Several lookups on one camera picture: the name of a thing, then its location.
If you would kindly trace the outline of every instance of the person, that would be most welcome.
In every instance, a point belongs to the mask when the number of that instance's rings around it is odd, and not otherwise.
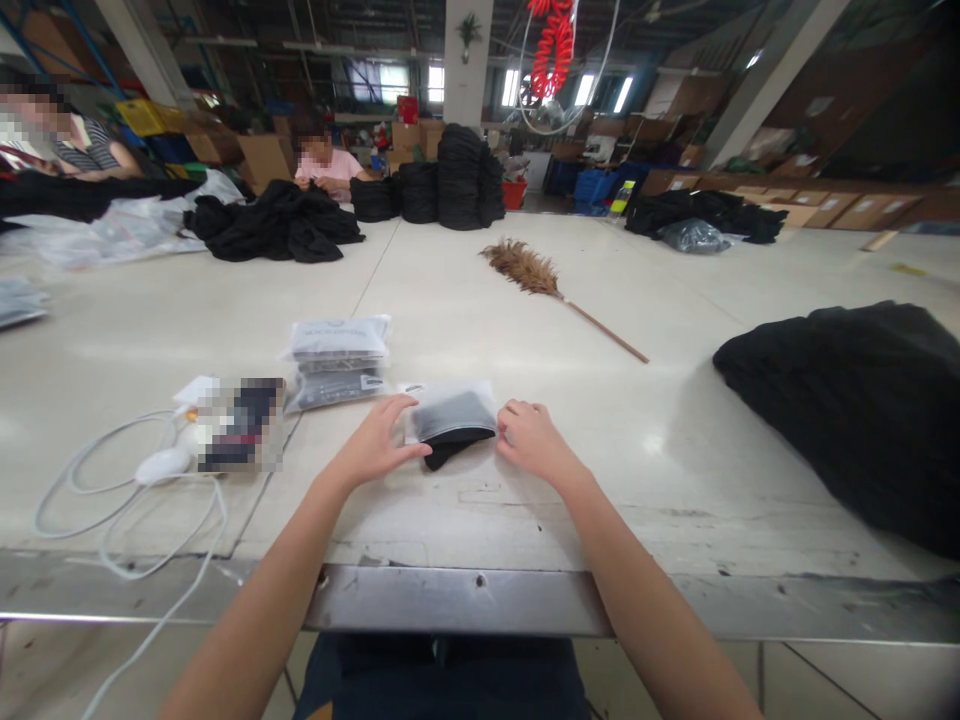
[[[50,138],[56,162],[32,161],[40,172],[93,182],[143,177],[130,151],[97,120],[71,112],[53,86],[5,66],[0,68],[0,104]],[[21,149],[15,142],[5,144]]]
[[[350,493],[431,453],[428,445],[397,448],[391,442],[400,414],[416,404],[394,395],[375,405],[317,475],[173,688],[161,720],[261,717]],[[564,441],[547,408],[510,400],[497,419],[500,455],[552,485],[566,505],[613,629],[661,715],[760,718],[729,659]],[[331,702],[334,717],[346,720],[588,717],[569,640],[452,638],[446,649],[443,640],[320,633],[295,720],[330,717]]]
[[[301,109],[290,118],[290,135],[300,155],[294,179],[301,190],[311,184],[323,188],[337,202],[350,202],[350,180],[376,180],[346,150],[333,146],[333,138],[320,113]]]

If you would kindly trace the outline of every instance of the wooden handle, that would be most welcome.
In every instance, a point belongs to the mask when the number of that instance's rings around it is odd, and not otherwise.
[[[576,303],[574,303],[574,302],[572,302],[572,301],[570,301],[570,300],[567,300],[563,295],[561,295],[561,294],[559,294],[559,293],[557,293],[557,297],[560,298],[561,300],[563,300],[563,302],[565,302],[567,305],[569,305],[570,307],[572,307],[574,310],[576,310],[578,313],[580,313],[583,317],[585,317],[587,320],[589,320],[590,322],[592,322],[592,323],[593,323],[594,325],[596,325],[598,328],[600,328],[601,330],[603,330],[603,332],[606,333],[607,337],[609,337],[611,340],[613,340],[615,343],[617,343],[617,345],[619,345],[620,347],[622,347],[624,350],[626,350],[627,352],[629,352],[631,355],[633,355],[634,357],[636,357],[637,359],[639,359],[641,362],[645,362],[645,363],[649,363],[649,362],[650,362],[650,360],[647,358],[646,355],[644,355],[642,352],[640,352],[639,350],[637,350],[637,349],[636,349],[635,347],[633,347],[632,345],[628,344],[625,340],[621,339],[621,338],[620,338],[619,336],[617,336],[610,328],[608,328],[608,327],[607,327],[606,325],[604,325],[602,322],[600,322],[599,320],[597,320],[595,317],[593,317],[590,313],[588,313],[586,310],[584,310],[583,308],[581,308],[579,305],[577,305]]]

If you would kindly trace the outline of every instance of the black garment bundle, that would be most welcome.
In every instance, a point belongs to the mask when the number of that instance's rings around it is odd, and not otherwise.
[[[768,323],[713,364],[868,524],[960,560],[960,344],[893,301]]]
[[[437,164],[404,163],[400,166],[403,219],[422,225],[437,221]]]
[[[341,210],[324,190],[312,186],[304,192],[286,180],[271,180],[253,205],[224,205],[201,196],[183,222],[215,258],[231,262],[257,257],[329,262],[343,257],[337,245],[364,239],[353,213]]]
[[[746,235],[744,242],[769,245],[783,228],[785,211],[764,210],[738,195],[708,190],[670,190],[652,197],[638,195],[627,209],[626,228],[638,235],[660,238],[660,229],[681,220],[699,218],[722,233]]]
[[[400,214],[403,199],[400,183],[394,178],[378,182],[365,182],[359,178],[350,180],[350,199],[353,212],[360,222],[382,222]]]
[[[22,225],[3,222],[17,215],[56,215],[67,220],[93,222],[118,198],[160,196],[161,200],[182,197],[200,187],[192,180],[152,180],[108,178],[87,182],[54,177],[40,172],[24,172],[14,181],[0,180],[0,233],[21,229]]]
[[[456,123],[447,125],[437,158],[441,225],[451,230],[479,230],[506,215],[503,167],[475,132]]]

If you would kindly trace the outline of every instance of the hand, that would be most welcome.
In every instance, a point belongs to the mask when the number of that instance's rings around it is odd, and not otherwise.
[[[368,480],[383,477],[409,460],[432,453],[433,448],[424,444],[395,447],[390,436],[400,413],[417,404],[418,401],[409,395],[391,395],[378,402],[330,461],[327,470],[353,490]]]
[[[497,414],[497,424],[500,454],[555,488],[576,481],[584,473],[589,475],[590,471],[567,445],[543,405],[511,400]]]

